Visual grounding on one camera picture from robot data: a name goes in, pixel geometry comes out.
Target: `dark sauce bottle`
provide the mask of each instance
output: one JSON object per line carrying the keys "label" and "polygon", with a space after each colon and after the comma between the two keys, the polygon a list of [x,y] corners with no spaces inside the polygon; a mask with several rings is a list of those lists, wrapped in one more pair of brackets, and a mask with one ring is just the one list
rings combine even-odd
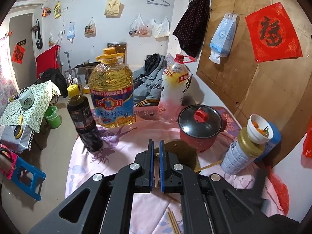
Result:
{"label": "dark sauce bottle", "polygon": [[88,151],[98,151],[103,142],[93,119],[87,97],[80,93],[76,84],[69,86],[67,91],[70,96],[67,110],[77,133]]}

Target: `yellow frying pan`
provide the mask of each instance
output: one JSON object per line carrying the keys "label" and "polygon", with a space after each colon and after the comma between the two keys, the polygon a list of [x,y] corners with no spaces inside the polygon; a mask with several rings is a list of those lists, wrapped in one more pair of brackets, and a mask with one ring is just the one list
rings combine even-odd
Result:
{"label": "yellow frying pan", "polygon": [[21,115],[19,120],[18,120],[18,125],[14,128],[13,134],[14,134],[15,139],[20,138],[22,133],[23,133],[23,128],[21,127],[21,123],[23,122],[23,118],[24,118],[24,116]]}

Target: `blue plastic stool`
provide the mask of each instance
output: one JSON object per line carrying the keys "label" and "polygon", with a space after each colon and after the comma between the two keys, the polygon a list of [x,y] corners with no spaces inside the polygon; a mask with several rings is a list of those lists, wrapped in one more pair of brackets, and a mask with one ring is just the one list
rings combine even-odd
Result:
{"label": "blue plastic stool", "polygon": [[[13,181],[21,190],[23,190],[26,194],[33,197],[37,201],[41,201],[41,196],[35,192],[37,180],[41,178],[43,181],[46,179],[46,174],[33,165],[27,163],[22,158],[18,157],[15,163],[16,169],[13,171],[11,181]],[[32,173],[32,181],[30,186],[25,185],[23,182],[19,180],[21,176],[21,167],[25,168],[26,171]]]}

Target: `blue container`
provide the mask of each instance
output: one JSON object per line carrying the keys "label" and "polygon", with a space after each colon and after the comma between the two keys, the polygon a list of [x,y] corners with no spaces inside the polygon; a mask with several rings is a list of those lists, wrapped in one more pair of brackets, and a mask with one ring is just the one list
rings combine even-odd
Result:
{"label": "blue container", "polygon": [[280,135],[280,131],[278,130],[278,128],[273,123],[271,122],[268,123],[270,124],[273,130],[273,138],[266,143],[266,145],[264,146],[264,152],[260,157],[255,159],[254,162],[262,160],[282,140],[282,136]]}

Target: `black polka dot cloth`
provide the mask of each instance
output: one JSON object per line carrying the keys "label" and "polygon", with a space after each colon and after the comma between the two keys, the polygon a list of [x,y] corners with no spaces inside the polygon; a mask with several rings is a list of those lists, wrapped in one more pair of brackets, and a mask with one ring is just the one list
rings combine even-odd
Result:
{"label": "black polka dot cloth", "polygon": [[181,49],[191,57],[200,51],[209,16],[209,0],[193,0],[173,32]]}

